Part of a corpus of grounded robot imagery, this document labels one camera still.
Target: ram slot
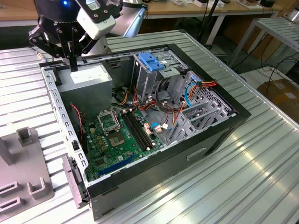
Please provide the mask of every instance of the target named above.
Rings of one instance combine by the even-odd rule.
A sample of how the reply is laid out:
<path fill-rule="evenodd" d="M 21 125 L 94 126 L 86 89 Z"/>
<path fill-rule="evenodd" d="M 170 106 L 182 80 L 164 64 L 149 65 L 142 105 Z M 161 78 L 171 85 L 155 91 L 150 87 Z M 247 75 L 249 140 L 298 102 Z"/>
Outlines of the ram slot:
<path fill-rule="evenodd" d="M 133 123 L 134 126 L 136 126 L 138 128 L 138 134 L 140 135 L 140 137 L 142 138 L 144 144 L 149 147 L 152 148 L 152 144 L 147 136 L 147 134 L 144 132 L 144 130 L 140 127 L 140 124 L 138 123 L 138 121 L 136 120 L 135 116 L 133 114 L 129 114 L 128 118 L 130 119 L 130 121 Z"/>
<path fill-rule="evenodd" d="M 125 121 L 126 125 L 128 126 L 128 129 L 132 133 L 133 137 L 137 141 L 139 147 L 142 151 L 147 151 L 147 148 L 151 148 L 152 144 L 150 140 L 145 136 L 144 138 L 144 131 L 139 126 L 139 123 L 135 119 L 135 117 L 132 114 L 125 114 L 122 116 L 123 120 Z"/>

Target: green motherboard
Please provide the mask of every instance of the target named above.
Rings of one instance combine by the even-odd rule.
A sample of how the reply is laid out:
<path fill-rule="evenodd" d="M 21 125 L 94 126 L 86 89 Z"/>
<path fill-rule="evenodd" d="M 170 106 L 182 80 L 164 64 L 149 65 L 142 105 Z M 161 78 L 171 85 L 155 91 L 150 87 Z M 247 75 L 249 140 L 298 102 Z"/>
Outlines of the green motherboard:
<path fill-rule="evenodd" d="M 147 150 L 144 150 L 138 144 L 138 141 L 133 137 L 134 134 L 132 134 L 132 131 L 135 132 L 135 130 L 128 128 L 128 123 L 124 121 L 120 114 L 115 115 L 120 129 L 109 134 L 103 130 L 103 127 L 107 128 L 114 124 L 113 119 L 108 115 L 101 118 L 102 125 L 98 119 L 83 125 L 87 133 L 87 150 L 85 155 L 89 165 L 85 173 L 89 182 L 163 148 L 162 141 L 156 133 L 146 134 L 146 130 L 143 127 L 146 121 L 141 112 L 134 111 L 132 115 L 136 119 L 135 122 L 142 128 L 143 135 L 145 134 L 151 142 L 151 149 L 147 148 Z"/>

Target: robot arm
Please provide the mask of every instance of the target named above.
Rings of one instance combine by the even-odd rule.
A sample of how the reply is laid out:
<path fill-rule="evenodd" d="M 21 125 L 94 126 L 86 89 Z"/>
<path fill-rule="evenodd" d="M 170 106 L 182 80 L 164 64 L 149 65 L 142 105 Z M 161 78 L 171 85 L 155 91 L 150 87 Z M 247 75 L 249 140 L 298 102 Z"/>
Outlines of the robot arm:
<path fill-rule="evenodd" d="M 117 34 L 132 37 L 138 33 L 145 9 L 141 0 L 126 1 L 123 6 L 123 0 L 114 3 L 104 0 L 35 0 L 38 26 L 29 32 L 29 41 L 55 58 L 62 57 L 70 64 L 71 71 L 77 71 L 77 58 L 87 54 L 114 27 Z M 134 19 L 129 25 L 120 21 L 115 26 L 115 19 L 119 17 Z"/>

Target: blue drive bay latch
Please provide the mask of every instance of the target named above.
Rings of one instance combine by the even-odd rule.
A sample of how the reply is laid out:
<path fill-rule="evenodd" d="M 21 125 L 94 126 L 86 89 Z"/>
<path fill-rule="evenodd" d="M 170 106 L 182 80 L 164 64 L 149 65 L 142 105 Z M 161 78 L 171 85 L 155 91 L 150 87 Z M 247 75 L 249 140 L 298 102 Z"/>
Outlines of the blue drive bay latch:
<path fill-rule="evenodd" d="M 159 71 L 165 68 L 164 65 L 160 64 L 157 58 L 149 52 L 141 53 L 139 54 L 139 57 L 142 62 L 148 66 L 150 71 Z"/>

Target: white label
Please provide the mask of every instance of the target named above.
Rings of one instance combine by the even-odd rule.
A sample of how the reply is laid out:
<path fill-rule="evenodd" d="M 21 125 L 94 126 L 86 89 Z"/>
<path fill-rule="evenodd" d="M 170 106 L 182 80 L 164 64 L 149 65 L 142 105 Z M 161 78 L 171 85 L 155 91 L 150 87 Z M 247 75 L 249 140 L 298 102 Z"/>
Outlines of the white label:
<path fill-rule="evenodd" d="M 297 97 L 291 92 L 285 92 L 285 95 L 290 99 L 296 99 Z"/>
<path fill-rule="evenodd" d="M 108 80 L 108 74 L 102 69 L 100 65 L 97 65 L 93 68 L 72 72 L 71 78 L 75 84 L 91 81 L 97 78 L 105 81 Z"/>
<path fill-rule="evenodd" d="M 284 89 L 285 86 L 281 83 L 274 83 L 279 89 Z"/>
<path fill-rule="evenodd" d="M 91 9 L 91 10 L 96 10 L 96 9 L 99 9 L 99 5 L 96 3 L 96 2 L 93 2 L 93 3 L 90 3 L 88 4 L 88 7 Z"/>

